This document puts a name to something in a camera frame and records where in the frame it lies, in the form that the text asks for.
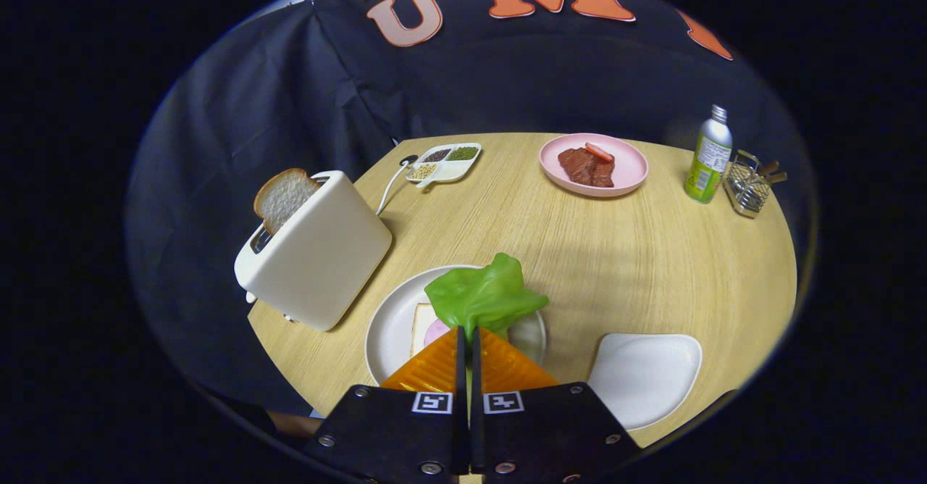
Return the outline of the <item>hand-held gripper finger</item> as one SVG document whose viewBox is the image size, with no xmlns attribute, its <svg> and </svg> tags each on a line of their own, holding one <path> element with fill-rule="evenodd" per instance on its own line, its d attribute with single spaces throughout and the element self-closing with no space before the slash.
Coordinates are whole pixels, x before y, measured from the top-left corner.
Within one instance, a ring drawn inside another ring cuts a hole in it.
<svg viewBox="0 0 927 484">
<path fill-rule="evenodd" d="M 471 470 L 485 483 L 599 483 L 643 452 L 588 384 L 560 384 L 480 327 L 471 446 Z"/>
<path fill-rule="evenodd" d="M 398 371 L 450 371 L 449 391 L 352 385 L 301 449 L 351 483 L 457 483 L 468 472 L 466 333 L 450 330 Z"/>
</svg>

